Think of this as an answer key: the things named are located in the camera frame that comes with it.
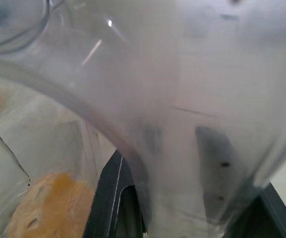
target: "orange food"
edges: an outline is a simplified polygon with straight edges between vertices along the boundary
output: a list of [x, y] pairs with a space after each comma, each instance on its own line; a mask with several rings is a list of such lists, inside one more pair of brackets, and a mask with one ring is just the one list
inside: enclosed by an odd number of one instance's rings
[[7, 238], [81, 238], [93, 190], [68, 173], [41, 177], [27, 191], [8, 225]]

